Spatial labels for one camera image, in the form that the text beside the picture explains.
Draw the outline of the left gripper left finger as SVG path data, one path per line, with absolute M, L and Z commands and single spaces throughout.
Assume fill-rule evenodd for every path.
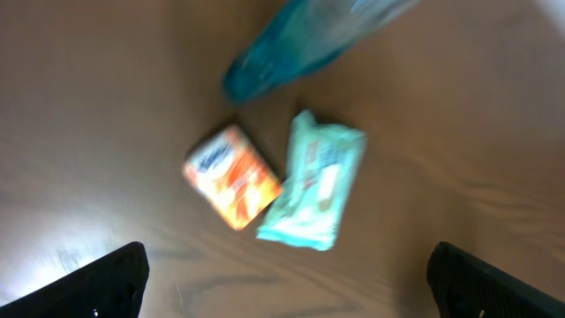
M 149 277 L 133 241 L 52 284 L 1 307 L 1 318 L 138 318 Z

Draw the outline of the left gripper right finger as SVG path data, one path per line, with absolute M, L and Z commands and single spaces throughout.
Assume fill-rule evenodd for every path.
M 445 241 L 426 279 L 441 318 L 564 318 L 562 301 Z

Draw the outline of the small orange tissue pack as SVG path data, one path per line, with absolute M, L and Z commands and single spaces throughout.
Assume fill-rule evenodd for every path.
M 183 175 L 236 231 L 283 191 L 279 178 L 237 125 L 226 127 L 190 153 Z

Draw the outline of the light blue wipes packet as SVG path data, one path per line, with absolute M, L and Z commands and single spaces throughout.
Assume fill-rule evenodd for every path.
M 256 238 L 331 249 L 365 152 L 366 135 L 339 124 L 320 124 L 304 110 L 293 118 L 286 180 L 256 231 Z

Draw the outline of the blue mouthwash bottle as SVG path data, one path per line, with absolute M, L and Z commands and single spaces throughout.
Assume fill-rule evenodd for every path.
M 235 58 L 224 89 L 248 102 L 330 64 L 416 0 L 292 0 Z

